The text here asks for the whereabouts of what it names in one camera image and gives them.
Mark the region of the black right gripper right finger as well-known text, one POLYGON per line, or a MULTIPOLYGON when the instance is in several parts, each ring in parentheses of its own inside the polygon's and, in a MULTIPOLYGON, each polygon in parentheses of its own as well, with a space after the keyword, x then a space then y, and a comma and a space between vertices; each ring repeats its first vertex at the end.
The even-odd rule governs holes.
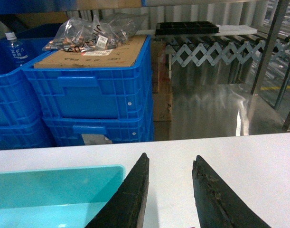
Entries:
POLYGON ((192 180, 200 227, 269 227, 200 155, 193 161, 192 180))

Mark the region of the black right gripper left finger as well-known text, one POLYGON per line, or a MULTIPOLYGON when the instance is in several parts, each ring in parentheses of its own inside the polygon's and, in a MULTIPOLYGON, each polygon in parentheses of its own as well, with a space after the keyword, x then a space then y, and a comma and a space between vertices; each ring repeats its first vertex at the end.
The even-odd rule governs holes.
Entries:
POLYGON ((87 228, 143 227, 149 191, 150 159, 142 153, 123 183, 87 228))

